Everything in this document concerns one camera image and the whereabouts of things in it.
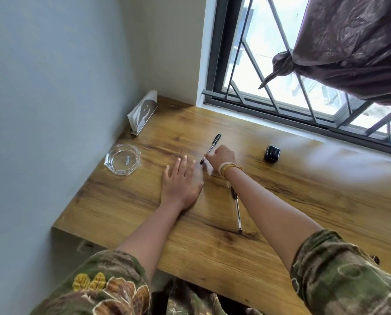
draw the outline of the wood grain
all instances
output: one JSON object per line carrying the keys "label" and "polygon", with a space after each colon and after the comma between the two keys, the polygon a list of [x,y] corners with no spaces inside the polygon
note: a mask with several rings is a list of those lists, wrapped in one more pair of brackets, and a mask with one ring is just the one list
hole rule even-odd
{"label": "wood grain", "polygon": [[[199,161],[216,134],[235,151],[245,172],[326,228],[381,259],[391,273],[391,162],[202,108],[159,98],[159,108],[138,138],[117,143],[141,151],[129,177],[96,167],[54,227],[115,248],[159,205],[161,173],[184,154]],[[276,164],[263,161],[270,144],[282,149]],[[178,220],[159,268],[272,315],[308,314],[281,261],[241,205],[237,233],[226,182],[209,164],[196,167],[205,185]]]}

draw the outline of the small black box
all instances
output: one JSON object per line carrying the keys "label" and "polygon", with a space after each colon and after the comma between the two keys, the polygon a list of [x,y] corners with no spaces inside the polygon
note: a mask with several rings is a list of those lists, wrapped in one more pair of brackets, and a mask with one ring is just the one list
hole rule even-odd
{"label": "small black box", "polygon": [[281,150],[275,146],[268,146],[264,154],[264,160],[269,163],[276,163],[279,160]]}

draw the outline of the white wall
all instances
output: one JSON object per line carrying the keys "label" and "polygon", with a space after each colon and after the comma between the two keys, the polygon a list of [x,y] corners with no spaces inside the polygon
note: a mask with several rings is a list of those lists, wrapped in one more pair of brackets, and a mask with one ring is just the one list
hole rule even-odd
{"label": "white wall", "polygon": [[27,314],[82,260],[50,228],[144,95],[133,16],[119,0],[0,0],[0,314]]}
{"label": "white wall", "polygon": [[[148,58],[145,88],[195,105],[201,95],[199,87],[204,88],[206,81],[202,75],[199,86],[200,69],[203,74],[207,71],[216,0],[138,2]],[[203,38],[205,17],[207,36]]]}

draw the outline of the glass ashtray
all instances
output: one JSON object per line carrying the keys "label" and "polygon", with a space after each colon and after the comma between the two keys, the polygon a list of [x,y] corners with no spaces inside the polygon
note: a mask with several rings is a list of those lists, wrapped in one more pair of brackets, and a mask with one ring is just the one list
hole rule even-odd
{"label": "glass ashtray", "polygon": [[133,145],[115,145],[106,153],[104,164],[116,175],[129,175],[140,166],[140,150]]}

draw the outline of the black pen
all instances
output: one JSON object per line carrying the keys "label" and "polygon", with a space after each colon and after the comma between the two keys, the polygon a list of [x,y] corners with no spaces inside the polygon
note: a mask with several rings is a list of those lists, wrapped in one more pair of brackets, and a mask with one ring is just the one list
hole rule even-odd
{"label": "black pen", "polygon": [[238,195],[236,194],[235,190],[233,190],[233,187],[230,187],[230,192],[232,194],[232,198],[235,201],[236,214],[238,215],[238,231],[239,234],[242,234],[241,214],[239,212]]}
{"label": "black pen", "polygon": [[[222,136],[222,134],[219,133],[219,134],[216,135],[216,137],[214,137],[214,140],[213,140],[213,142],[211,143],[211,147],[210,147],[210,149],[207,151],[207,153],[209,153],[209,152],[213,149],[213,147],[216,146],[216,144],[217,144],[217,142],[219,141],[219,139],[220,139],[221,136]],[[204,157],[204,158],[200,161],[200,164],[203,164],[205,160],[206,160],[206,157]]]}

